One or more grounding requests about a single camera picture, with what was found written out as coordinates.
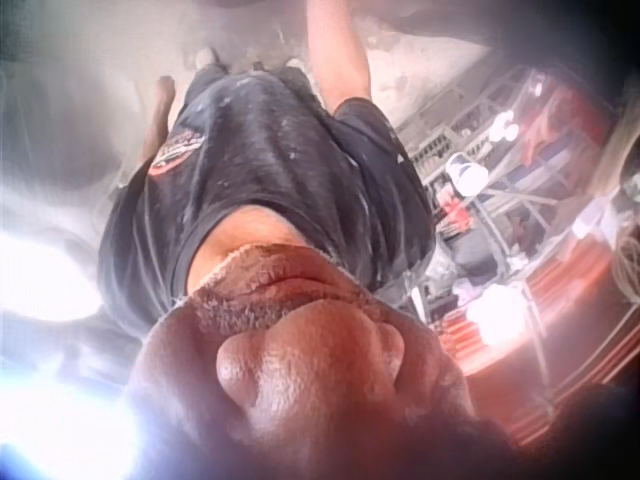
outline bright light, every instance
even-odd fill
[[[467,307],[467,319],[477,323],[482,341],[500,345],[520,336],[526,328],[527,299],[515,286],[491,285]]]
[[[132,415],[53,383],[0,385],[0,445],[14,446],[47,477],[125,478],[138,436]]]
[[[515,123],[512,123],[504,131],[504,138],[509,142],[513,142],[516,138],[518,138],[519,133],[520,133],[520,127]]]
[[[0,309],[62,322],[98,311],[102,300],[63,252],[0,233]]]
[[[464,197],[475,197],[489,182],[489,170],[462,153],[453,154],[445,169],[456,190]]]
[[[504,138],[505,131],[507,126],[513,122],[514,113],[512,110],[507,110],[506,112],[499,113],[496,116],[496,119],[493,121],[493,125],[491,125],[491,129],[489,129],[489,140],[492,142],[499,142]]]

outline mustache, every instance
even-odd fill
[[[319,300],[344,300],[327,292],[298,293],[278,302],[268,299],[225,298],[207,286],[194,292],[187,300],[195,315],[199,330],[229,338],[247,331],[264,331],[297,310]]]

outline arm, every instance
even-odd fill
[[[151,125],[144,136],[142,158],[145,162],[158,154],[169,135],[169,113],[176,97],[176,89],[171,77],[160,77],[156,82],[155,105],[151,115]]]
[[[307,0],[311,68],[329,113],[350,98],[371,98],[367,53],[348,0]]]

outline leg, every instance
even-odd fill
[[[218,62],[215,52],[209,48],[198,52],[195,64],[198,71],[185,94],[184,105],[180,109],[178,117],[201,93],[229,73],[225,66]]]

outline mouth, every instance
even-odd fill
[[[234,255],[196,290],[190,304],[200,332],[222,340],[267,330],[310,303],[334,300],[382,321],[373,297],[306,247],[253,246]]]
[[[243,249],[205,281],[203,287],[232,299],[295,282],[313,283],[352,295],[362,292],[353,280],[315,250],[288,245]]]

